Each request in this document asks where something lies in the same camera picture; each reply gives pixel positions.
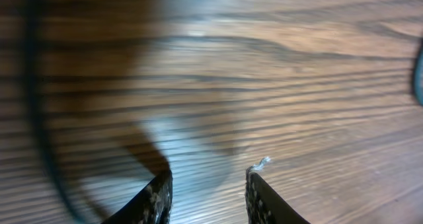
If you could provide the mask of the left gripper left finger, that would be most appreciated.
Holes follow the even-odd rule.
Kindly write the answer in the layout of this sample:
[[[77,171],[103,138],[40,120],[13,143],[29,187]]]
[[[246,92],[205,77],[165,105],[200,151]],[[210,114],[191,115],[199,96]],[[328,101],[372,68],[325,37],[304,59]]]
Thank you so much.
[[[172,204],[173,176],[166,170],[102,224],[169,224]]]

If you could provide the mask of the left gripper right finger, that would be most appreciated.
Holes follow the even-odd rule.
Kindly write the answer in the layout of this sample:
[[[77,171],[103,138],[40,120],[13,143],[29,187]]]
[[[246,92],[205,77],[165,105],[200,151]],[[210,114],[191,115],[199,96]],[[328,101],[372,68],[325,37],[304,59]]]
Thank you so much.
[[[309,224],[258,173],[270,161],[263,158],[246,170],[245,202],[249,224]]]

